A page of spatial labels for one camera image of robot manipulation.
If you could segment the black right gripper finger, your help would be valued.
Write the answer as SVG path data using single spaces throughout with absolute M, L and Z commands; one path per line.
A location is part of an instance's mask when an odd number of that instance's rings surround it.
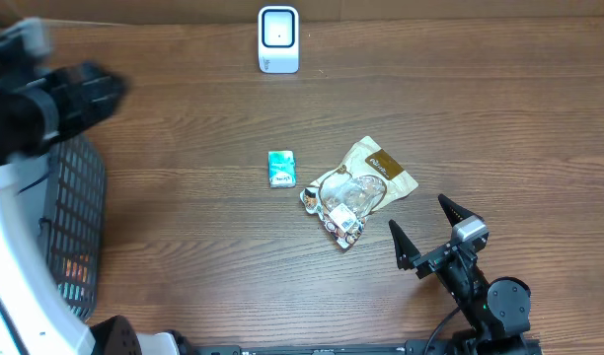
M 415 261 L 421 257 L 419 250 L 395 220 L 389 221 L 389 228 L 394 241 L 398 268 L 414 269 Z
M 469 219 L 471 217 L 477 217 L 479 219 L 482 219 L 480 215 L 455 203 L 453 200 L 451 200 L 444 194 L 439 194 L 437 198 L 451 227 L 455 227 L 460 222 L 463 222 L 464 220 Z

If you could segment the brown snack pouch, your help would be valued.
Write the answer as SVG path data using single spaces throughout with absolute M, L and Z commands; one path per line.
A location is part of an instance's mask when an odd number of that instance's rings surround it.
M 340 164 L 307 185 L 300 200 L 337 246 L 348 250 L 370 216 L 410 195 L 418 182 L 371 137 L 354 143 Z

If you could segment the teal tissue pack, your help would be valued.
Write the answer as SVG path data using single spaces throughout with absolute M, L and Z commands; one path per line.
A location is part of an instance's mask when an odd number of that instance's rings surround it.
M 296 163 L 292 151 L 269 151 L 267 167 L 270 188 L 289 188 L 296 185 Z

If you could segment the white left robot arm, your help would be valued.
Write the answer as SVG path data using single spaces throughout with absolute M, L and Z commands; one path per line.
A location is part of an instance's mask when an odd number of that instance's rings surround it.
M 11 156 L 38 156 L 116 111 L 123 78 L 93 62 L 0 89 L 0 354 L 177 354 L 171 332 L 138 333 L 123 316 L 88 326 L 67 307 L 19 199 Z

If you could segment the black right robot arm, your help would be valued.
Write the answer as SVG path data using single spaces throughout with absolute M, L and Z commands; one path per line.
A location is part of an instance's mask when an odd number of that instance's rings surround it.
M 531 291 L 518 278 L 489 282 L 478 267 L 478 252 L 487 245 L 489 228 L 483 217 L 444 194 L 438 202 L 451 226 L 447 243 L 422 254 L 399 224 L 389 228 L 397 266 L 423 279 L 436 275 L 456 308 L 426 340 L 408 340 L 407 354 L 540 354 L 540 342 L 527 340 L 531 328 Z

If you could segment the white barcode scanner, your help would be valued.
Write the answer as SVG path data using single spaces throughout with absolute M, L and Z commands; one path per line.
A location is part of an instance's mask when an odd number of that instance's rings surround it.
M 268 5 L 258 14 L 258 62 L 266 74 L 294 74 L 300 67 L 300 19 L 289 5 Z

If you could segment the grey plastic mesh basket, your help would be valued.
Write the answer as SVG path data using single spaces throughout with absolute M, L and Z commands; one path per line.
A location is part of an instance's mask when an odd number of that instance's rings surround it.
M 80 320 L 97 305 L 107 174 L 94 145 L 79 135 L 14 164 L 25 220 L 59 294 Z

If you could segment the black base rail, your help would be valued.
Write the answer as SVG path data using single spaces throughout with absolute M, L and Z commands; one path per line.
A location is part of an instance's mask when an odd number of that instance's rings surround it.
M 538 340 L 488 343 L 473 348 L 450 340 L 435 340 L 427 351 L 425 340 L 408 340 L 403 344 L 357 344 L 346 346 L 292 346 L 242 348 L 240 346 L 200 346 L 195 347 L 196 355 L 543 355 Z

